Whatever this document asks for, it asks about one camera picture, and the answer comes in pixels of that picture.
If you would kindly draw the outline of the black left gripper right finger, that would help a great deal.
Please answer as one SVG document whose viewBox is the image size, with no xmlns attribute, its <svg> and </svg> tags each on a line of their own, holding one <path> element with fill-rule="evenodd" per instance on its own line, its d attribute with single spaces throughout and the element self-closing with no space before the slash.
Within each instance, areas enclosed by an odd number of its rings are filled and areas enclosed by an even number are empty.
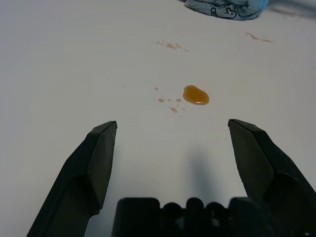
<svg viewBox="0 0 316 237">
<path fill-rule="evenodd" d="M 283 237 L 316 235 L 316 192 L 295 165 L 254 124 L 228 121 L 235 161 L 249 198 L 267 209 Z"/>
</svg>

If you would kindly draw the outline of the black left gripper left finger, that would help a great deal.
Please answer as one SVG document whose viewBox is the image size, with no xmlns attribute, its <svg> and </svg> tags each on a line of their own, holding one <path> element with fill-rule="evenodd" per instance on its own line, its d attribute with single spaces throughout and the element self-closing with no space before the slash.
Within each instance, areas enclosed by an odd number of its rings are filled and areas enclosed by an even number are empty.
<svg viewBox="0 0 316 237">
<path fill-rule="evenodd" d="M 82 237 L 100 213 L 112 172 L 117 122 L 93 128 L 67 158 L 29 232 L 29 237 Z"/>
</svg>

